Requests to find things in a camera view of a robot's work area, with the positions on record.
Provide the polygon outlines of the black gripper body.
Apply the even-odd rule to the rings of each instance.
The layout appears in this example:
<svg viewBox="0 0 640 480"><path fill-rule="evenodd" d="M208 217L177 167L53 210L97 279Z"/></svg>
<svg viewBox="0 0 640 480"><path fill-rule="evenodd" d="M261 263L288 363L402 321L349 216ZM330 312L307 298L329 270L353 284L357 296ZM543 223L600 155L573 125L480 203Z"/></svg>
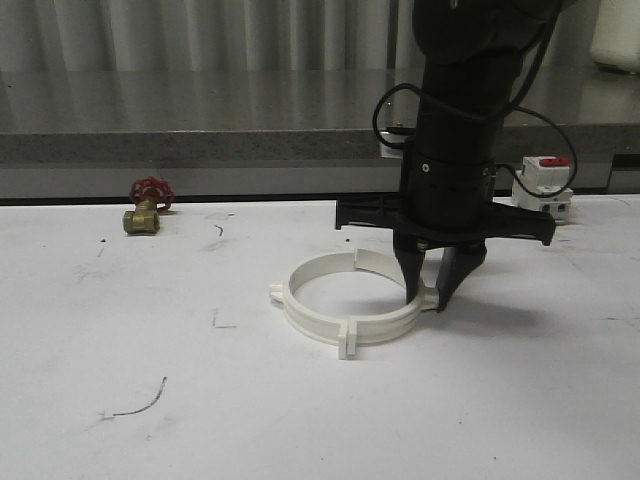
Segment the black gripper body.
<svg viewBox="0 0 640 480"><path fill-rule="evenodd" d="M556 224L548 213L492 201L493 161L454 163L418 153L408 144L399 190L366 194L336 203L335 227L391 229L432 248L488 238L537 240L548 246Z"/></svg>

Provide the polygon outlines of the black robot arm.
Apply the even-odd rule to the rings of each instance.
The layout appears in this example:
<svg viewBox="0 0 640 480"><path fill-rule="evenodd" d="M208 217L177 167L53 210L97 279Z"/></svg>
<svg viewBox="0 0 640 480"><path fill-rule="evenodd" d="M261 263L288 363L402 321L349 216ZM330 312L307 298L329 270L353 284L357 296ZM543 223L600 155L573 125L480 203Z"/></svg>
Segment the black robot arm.
<svg viewBox="0 0 640 480"><path fill-rule="evenodd" d="M414 132L401 144L399 190L341 199L338 226L389 228L413 300L424 254L443 253L436 281L444 309L486 256L489 238L549 244L551 215L493 200L495 139L517 110L538 68L525 56L546 53L563 1L417 1L415 40L425 57Z"/></svg>

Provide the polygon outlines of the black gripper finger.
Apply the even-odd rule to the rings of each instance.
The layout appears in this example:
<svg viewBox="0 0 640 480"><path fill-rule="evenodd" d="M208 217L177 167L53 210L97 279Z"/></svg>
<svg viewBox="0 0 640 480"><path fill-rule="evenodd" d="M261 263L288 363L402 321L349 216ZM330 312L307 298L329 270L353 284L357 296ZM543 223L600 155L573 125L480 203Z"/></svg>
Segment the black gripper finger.
<svg viewBox="0 0 640 480"><path fill-rule="evenodd" d="M443 311L456 289L467 276L479 267L487 254L484 243L473 243L445 247L442 255L436 289L438 291L437 311Z"/></svg>
<svg viewBox="0 0 640 480"><path fill-rule="evenodd" d="M394 234L393 250L403 274L406 302L411 303L420 288L426 242L412 235Z"/></svg>

